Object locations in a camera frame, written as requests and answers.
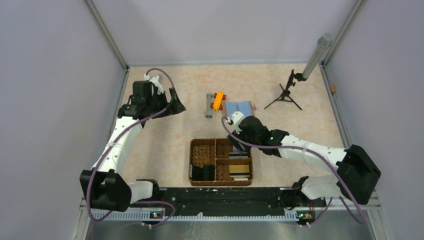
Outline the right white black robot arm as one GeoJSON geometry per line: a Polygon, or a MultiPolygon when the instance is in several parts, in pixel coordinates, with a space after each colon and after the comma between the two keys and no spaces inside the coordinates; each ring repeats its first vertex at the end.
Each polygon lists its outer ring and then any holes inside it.
{"type": "Polygon", "coordinates": [[[307,206],[321,197],[345,197],[359,205],[367,205],[382,175],[366,150],[352,144],[348,148],[324,146],[303,140],[280,129],[269,130],[253,116],[236,111],[224,117],[222,124],[234,126],[227,138],[240,151],[256,148],[265,155],[298,160],[315,166],[328,174],[305,176],[294,186],[293,200],[307,206]]]}

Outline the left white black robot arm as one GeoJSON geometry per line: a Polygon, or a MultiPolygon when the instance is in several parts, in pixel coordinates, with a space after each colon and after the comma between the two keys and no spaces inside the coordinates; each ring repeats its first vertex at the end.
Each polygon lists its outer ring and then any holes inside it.
{"type": "Polygon", "coordinates": [[[162,85],[151,80],[136,81],[132,95],[117,113],[115,127],[99,159],[90,170],[83,170],[79,181],[89,208],[124,212],[142,200],[154,207],[160,202],[158,183],[152,179],[127,183],[122,172],[137,136],[150,119],[163,118],[186,110],[174,86],[170,100],[162,85]]]}

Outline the gold striped card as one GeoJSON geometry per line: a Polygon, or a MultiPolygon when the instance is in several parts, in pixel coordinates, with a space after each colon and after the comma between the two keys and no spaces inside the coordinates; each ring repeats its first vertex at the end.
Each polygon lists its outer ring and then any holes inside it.
{"type": "Polygon", "coordinates": [[[244,165],[230,165],[229,175],[232,178],[249,178],[251,175],[250,166],[244,165]]]}

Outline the brown leather card holder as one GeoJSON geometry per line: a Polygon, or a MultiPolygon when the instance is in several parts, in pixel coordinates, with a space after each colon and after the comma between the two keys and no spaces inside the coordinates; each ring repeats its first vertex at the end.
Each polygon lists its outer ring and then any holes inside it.
{"type": "Polygon", "coordinates": [[[227,101],[225,103],[225,113],[224,116],[228,117],[234,112],[241,112],[246,117],[254,116],[256,111],[256,106],[251,101],[239,101],[239,102],[231,102],[227,101]]]}

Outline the grey metal pole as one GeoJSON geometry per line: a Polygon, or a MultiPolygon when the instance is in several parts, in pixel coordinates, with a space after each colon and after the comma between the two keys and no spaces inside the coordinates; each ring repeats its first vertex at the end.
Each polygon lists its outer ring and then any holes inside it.
{"type": "Polygon", "coordinates": [[[301,77],[305,80],[309,78],[312,71],[316,67],[316,65],[319,63],[320,59],[322,58],[323,54],[327,51],[327,49],[332,45],[334,41],[334,37],[330,33],[324,33],[316,43],[316,47],[306,65],[304,68],[301,77]]]}

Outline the black mini tripod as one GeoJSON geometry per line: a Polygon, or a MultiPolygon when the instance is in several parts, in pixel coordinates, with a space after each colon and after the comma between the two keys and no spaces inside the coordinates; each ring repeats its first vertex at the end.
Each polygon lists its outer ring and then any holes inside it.
{"type": "Polygon", "coordinates": [[[285,87],[283,87],[281,84],[279,84],[280,88],[282,89],[282,92],[279,95],[279,97],[277,97],[271,103],[269,103],[267,106],[265,106],[264,109],[267,109],[268,107],[270,107],[275,102],[288,102],[288,103],[293,103],[299,110],[302,111],[303,109],[291,97],[290,87],[294,87],[296,85],[294,80],[297,80],[298,82],[304,82],[307,79],[303,77],[302,73],[294,73],[294,70],[292,69],[285,87]]]}

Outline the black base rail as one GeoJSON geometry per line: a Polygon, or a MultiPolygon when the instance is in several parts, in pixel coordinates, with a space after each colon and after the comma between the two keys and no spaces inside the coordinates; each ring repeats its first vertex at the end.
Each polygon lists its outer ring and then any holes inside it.
{"type": "Polygon", "coordinates": [[[283,216],[299,206],[294,191],[280,187],[169,187],[153,199],[171,203],[177,217],[283,216]]]}

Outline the yellow toy brick car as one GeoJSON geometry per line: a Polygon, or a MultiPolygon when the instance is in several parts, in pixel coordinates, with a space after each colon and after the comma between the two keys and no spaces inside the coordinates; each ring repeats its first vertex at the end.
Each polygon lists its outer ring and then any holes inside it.
{"type": "Polygon", "coordinates": [[[223,109],[223,101],[226,100],[227,96],[221,91],[215,92],[212,96],[214,101],[210,104],[211,109],[221,111],[223,109]]]}

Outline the grey toy brick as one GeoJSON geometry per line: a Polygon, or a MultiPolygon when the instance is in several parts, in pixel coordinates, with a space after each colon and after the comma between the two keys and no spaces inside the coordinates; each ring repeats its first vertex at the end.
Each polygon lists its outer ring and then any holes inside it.
{"type": "Polygon", "coordinates": [[[206,110],[205,110],[205,118],[206,119],[212,119],[213,118],[213,108],[211,106],[213,106],[212,103],[212,98],[213,98],[213,94],[212,93],[207,93],[206,94],[206,110]]]}

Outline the brown woven divided basket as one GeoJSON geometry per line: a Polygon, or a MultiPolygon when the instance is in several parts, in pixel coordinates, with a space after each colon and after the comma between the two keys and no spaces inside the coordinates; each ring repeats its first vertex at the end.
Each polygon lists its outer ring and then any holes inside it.
{"type": "Polygon", "coordinates": [[[230,159],[229,153],[240,153],[226,138],[198,138],[192,139],[189,149],[188,180],[192,186],[202,187],[245,187],[250,186],[254,179],[253,157],[251,151],[249,158],[230,159]],[[189,167],[195,165],[215,166],[214,181],[193,181],[189,177],[189,167]],[[248,178],[230,177],[230,165],[249,165],[250,176],[248,178]]]}

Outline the small brown wall object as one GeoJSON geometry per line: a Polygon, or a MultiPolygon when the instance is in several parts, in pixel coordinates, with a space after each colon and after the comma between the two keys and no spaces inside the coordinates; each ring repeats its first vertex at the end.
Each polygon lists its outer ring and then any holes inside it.
{"type": "Polygon", "coordinates": [[[337,92],[337,88],[334,84],[330,84],[329,89],[330,89],[331,94],[335,94],[337,92]]]}

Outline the black box in basket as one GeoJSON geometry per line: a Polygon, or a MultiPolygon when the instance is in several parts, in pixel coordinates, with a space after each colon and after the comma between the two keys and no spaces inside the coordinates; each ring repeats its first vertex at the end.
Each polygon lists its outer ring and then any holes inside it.
{"type": "Polygon", "coordinates": [[[214,181],[215,180],[215,166],[203,165],[203,167],[191,164],[189,166],[189,178],[192,181],[214,181]]]}

